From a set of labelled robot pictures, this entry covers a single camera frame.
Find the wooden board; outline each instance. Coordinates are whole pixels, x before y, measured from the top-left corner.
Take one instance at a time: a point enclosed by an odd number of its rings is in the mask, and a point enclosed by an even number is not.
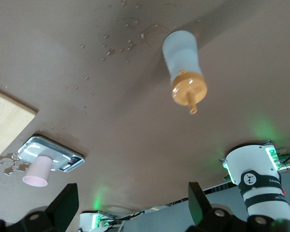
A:
[[[35,115],[34,110],[0,93],[0,155]]]

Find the bottle nozzle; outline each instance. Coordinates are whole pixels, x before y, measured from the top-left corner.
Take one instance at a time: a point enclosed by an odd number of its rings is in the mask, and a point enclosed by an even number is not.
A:
[[[190,110],[190,114],[194,115],[198,110],[197,110],[197,105],[195,103],[195,95],[192,91],[188,92],[186,94],[187,100],[188,100],[188,107]]]

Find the gray wall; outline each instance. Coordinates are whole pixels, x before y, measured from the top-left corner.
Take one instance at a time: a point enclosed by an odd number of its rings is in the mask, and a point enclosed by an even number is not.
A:
[[[290,204],[290,173],[282,174],[282,186]],[[213,207],[231,210],[241,220],[248,217],[238,187],[208,194],[207,198]],[[193,220],[186,201],[127,221],[124,232],[185,232],[190,225]]]

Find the screw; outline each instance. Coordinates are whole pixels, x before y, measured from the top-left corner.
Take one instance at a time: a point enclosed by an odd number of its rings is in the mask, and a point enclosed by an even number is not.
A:
[[[38,214],[34,214],[34,215],[29,217],[29,220],[33,221],[33,220],[37,219],[38,217],[39,217]]]
[[[215,210],[215,214],[216,214],[218,217],[224,217],[224,216],[225,216],[224,212],[223,212],[221,209],[217,209],[217,210]]]
[[[260,216],[255,217],[255,221],[260,225],[266,225],[266,220]]]

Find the pink cup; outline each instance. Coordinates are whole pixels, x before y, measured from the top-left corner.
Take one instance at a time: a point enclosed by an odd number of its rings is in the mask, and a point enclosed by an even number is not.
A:
[[[52,168],[53,160],[47,156],[38,156],[29,166],[23,181],[31,186],[45,187]]]

